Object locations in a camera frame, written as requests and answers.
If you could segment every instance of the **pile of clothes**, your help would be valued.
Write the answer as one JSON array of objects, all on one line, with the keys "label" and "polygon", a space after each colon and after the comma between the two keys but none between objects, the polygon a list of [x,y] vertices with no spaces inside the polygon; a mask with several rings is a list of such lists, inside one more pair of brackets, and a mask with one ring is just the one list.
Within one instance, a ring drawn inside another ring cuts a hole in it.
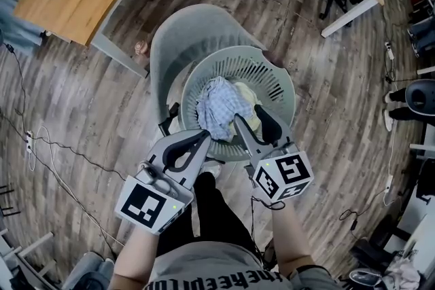
[{"label": "pile of clothes", "polygon": [[260,126],[254,106],[261,102],[243,82],[232,84],[222,76],[215,77],[207,82],[196,101],[199,126],[216,141],[231,142],[236,135],[233,124],[236,113],[245,118],[253,131]]}]

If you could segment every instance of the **white plug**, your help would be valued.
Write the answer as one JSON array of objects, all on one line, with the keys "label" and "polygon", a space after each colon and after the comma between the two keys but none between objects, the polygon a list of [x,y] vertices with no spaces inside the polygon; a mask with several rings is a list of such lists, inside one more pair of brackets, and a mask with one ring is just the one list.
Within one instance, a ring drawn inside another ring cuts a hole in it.
[{"label": "white plug", "polygon": [[387,49],[388,57],[389,57],[390,60],[393,60],[394,59],[394,55],[393,55],[393,51],[392,51],[392,47],[391,46],[392,45],[388,41],[385,42],[385,48]]},{"label": "white plug", "polygon": [[389,192],[389,189],[391,189],[393,183],[393,176],[390,174],[388,175],[387,182],[385,183],[385,193]]},{"label": "white plug", "polygon": [[26,144],[26,151],[28,153],[33,153],[35,149],[33,148],[33,132],[31,130],[28,130],[26,132],[27,136],[27,144]]}]

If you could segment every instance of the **gray t-shirt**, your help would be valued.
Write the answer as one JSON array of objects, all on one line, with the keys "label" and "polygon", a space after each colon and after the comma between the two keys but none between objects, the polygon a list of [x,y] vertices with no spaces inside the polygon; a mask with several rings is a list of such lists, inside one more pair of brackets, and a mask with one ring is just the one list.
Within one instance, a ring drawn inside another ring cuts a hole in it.
[{"label": "gray t-shirt", "polygon": [[317,266],[290,279],[264,270],[246,249],[222,242],[194,242],[157,257],[147,290],[338,290],[329,273]]}]

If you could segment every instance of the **blue fabric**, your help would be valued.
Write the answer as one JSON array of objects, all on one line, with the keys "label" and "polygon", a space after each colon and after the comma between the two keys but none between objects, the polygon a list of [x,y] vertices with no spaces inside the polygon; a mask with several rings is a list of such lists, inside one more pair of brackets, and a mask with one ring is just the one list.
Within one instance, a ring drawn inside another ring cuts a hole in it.
[{"label": "blue fabric", "polygon": [[244,118],[252,117],[252,105],[222,76],[207,82],[196,101],[199,126],[208,130],[214,140],[232,140],[229,124],[236,113]]}]

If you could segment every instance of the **black lettering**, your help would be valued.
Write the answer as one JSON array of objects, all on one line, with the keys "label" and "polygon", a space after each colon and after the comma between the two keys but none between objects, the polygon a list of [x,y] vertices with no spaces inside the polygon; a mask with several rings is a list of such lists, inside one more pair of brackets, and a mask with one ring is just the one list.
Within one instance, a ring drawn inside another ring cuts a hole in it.
[{"label": "black lettering", "polygon": [[244,289],[248,287],[245,275],[242,272],[237,272],[237,274],[231,274],[231,280],[234,282],[234,285],[236,287],[243,287]]},{"label": "black lettering", "polygon": [[263,280],[270,280],[271,282],[275,281],[275,277],[266,271],[257,271],[257,273],[260,275],[260,278]]},{"label": "black lettering", "polygon": [[229,289],[232,287],[231,280],[229,276],[220,276],[220,287],[223,289]]},{"label": "black lettering", "polygon": [[260,281],[260,277],[258,276],[256,271],[246,271],[248,273],[248,278],[252,279],[250,283],[258,283]]},{"label": "black lettering", "polygon": [[207,278],[205,281],[207,290],[216,290],[218,288],[218,284],[216,284],[216,279]]},{"label": "black lettering", "polygon": [[172,283],[172,290],[178,290],[178,280],[177,279],[169,279]]},{"label": "black lettering", "polygon": [[273,272],[273,273],[275,273],[275,277],[277,278],[277,280],[279,280],[279,282],[282,283],[282,281],[283,281],[282,275],[280,275],[280,273],[278,273],[278,272]]},{"label": "black lettering", "polygon": [[158,280],[158,281],[154,282],[154,284],[156,285],[154,287],[155,290],[167,290],[167,286],[166,286],[166,281],[165,280]]},{"label": "black lettering", "polygon": [[204,290],[204,282],[202,278],[196,278],[196,280],[190,282],[192,290]]}]

